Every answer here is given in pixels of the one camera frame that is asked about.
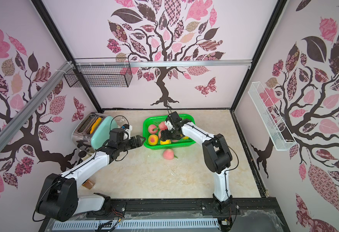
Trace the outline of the pink peach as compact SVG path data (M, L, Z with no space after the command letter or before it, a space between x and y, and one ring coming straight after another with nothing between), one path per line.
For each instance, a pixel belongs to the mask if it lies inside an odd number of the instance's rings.
M164 152L163 152L163 158L166 159L166 160L173 160L174 158L178 158L174 151L172 149L166 149Z
M165 121L159 123L158 127L159 127L160 130L167 130L168 129Z
M156 125L154 125L154 124L151 124L148 127L148 132L150 134L156 134L158 132L158 130L159 130L159 128Z

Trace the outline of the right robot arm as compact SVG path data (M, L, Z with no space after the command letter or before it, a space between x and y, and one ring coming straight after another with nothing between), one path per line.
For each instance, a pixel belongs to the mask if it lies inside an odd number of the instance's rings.
M204 162L214 176L214 204L219 211L231 207L233 199L229 190L228 170L232 154L224 136L208 133L188 119L180 119L175 122L167 117L165 125L167 129L162 132L162 141L189 137L202 146Z

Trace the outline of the pink peach front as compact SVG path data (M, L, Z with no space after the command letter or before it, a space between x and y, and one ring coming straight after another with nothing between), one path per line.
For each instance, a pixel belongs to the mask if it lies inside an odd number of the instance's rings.
M156 134L158 132L158 130L159 130L159 128L156 125L154 125L154 124L151 124L148 127L148 132L150 134Z

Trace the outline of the yellow red peach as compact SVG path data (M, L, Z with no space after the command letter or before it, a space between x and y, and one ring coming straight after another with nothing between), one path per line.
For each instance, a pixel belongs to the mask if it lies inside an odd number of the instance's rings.
M159 142L159 137L156 134L151 134L148 137L148 143L150 146L156 146Z

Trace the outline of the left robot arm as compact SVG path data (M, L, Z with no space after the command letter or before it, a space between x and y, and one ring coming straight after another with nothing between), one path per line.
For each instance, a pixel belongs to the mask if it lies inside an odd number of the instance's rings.
M115 161L121 152L140 148L145 141L140 135L120 142L111 137L86 161L61 174L50 174L44 181L34 212L65 222L80 213L107 209L110 197L99 193L78 196L79 187Z

